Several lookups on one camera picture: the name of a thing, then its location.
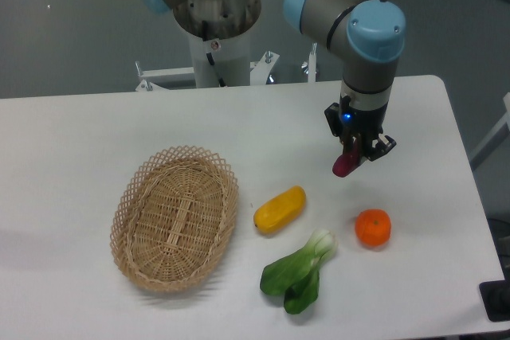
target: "green vegetable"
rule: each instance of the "green vegetable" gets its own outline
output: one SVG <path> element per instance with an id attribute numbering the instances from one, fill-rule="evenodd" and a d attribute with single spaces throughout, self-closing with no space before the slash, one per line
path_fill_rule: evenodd
<path id="1" fill-rule="evenodd" d="M 293 254 L 266 266 L 262 272 L 261 290 L 266 295 L 285 295 L 284 308 L 299 314 L 317 300 L 319 268 L 336 252 L 335 236 L 327 230 L 316 230 L 306 245 Z"/>
<path id="2" fill-rule="evenodd" d="M 315 267 L 301 281 L 285 292 L 284 308 L 288 314 L 297 315 L 319 297 L 319 268 Z"/>

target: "orange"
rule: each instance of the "orange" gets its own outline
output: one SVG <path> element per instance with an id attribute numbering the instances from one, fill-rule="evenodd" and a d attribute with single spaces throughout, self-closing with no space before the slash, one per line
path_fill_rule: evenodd
<path id="1" fill-rule="evenodd" d="M 391 235 L 390 216 L 380 209 L 362 211 L 356 218 L 355 231 L 358 239 L 367 246 L 385 244 Z"/>

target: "yellow toy vegetable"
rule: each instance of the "yellow toy vegetable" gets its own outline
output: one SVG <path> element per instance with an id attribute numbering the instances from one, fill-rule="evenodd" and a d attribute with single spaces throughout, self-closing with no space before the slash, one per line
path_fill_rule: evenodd
<path id="1" fill-rule="evenodd" d="M 253 215 L 253 223 L 261 233 L 274 233 L 296 219 L 303 211 L 305 203 L 306 194 L 303 188 L 293 186 L 264 203 Z"/>

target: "wicker basket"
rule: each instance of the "wicker basket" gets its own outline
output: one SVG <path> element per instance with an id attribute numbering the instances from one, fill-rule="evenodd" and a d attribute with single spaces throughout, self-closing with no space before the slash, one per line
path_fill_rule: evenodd
<path id="1" fill-rule="evenodd" d="M 153 155 L 122 196 L 110 236 L 119 270 L 152 291 L 181 291 L 213 271 L 233 231 L 237 179 L 218 154 Z"/>

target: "white vegetable stem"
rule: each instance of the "white vegetable stem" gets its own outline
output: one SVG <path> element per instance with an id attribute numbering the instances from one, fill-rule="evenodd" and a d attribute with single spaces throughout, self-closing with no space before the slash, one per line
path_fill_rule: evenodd
<path id="1" fill-rule="evenodd" d="M 304 249 L 314 254 L 312 265 L 320 266 L 335 255 L 337 247 L 338 241 L 335 234 L 326 229 L 317 229 L 306 242 Z"/>

